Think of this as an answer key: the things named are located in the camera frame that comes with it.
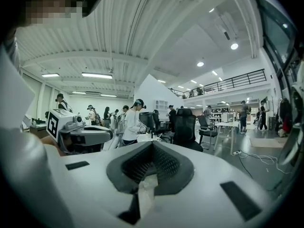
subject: railing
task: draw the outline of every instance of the railing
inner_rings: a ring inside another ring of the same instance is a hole
[[[213,92],[223,91],[227,89],[237,88],[246,85],[252,85],[255,83],[266,81],[264,69],[253,71],[247,74],[242,74],[233,78],[225,79],[203,87],[197,87],[190,91],[181,92],[177,90],[171,90],[172,92],[178,92],[177,96],[182,96],[183,99],[191,98],[199,95],[205,95]]]

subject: office chair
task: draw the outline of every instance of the office chair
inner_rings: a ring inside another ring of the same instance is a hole
[[[175,120],[173,144],[203,152],[203,148],[195,141],[196,116],[190,109],[179,109]]]
[[[216,131],[212,131],[212,128],[208,125],[206,118],[204,116],[198,116],[197,117],[200,123],[200,130],[199,130],[199,134],[200,134],[200,139],[199,139],[199,143],[201,144],[203,136],[209,136],[210,137],[210,142],[204,142],[203,143],[209,143],[210,147],[211,145],[214,145],[213,143],[211,143],[211,138],[217,137],[218,132]]]

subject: ceiling light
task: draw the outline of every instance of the ceiling light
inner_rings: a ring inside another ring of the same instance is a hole
[[[93,77],[93,78],[108,78],[112,79],[112,75],[109,74],[95,74],[95,73],[81,73],[83,77]]]
[[[101,96],[107,96],[107,97],[117,97],[116,95],[103,95],[103,94],[101,94]]]
[[[72,93],[73,94],[80,94],[80,95],[85,95],[86,94],[85,92],[77,92],[77,91],[73,91]]]
[[[232,50],[235,50],[237,48],[238,48],[238,44],[237,43],[234,43],[234,44],[231,45],[231,49]]]
[[[59,77],[59,74],[43,74],[42,77],[48,78],[48,77]]]

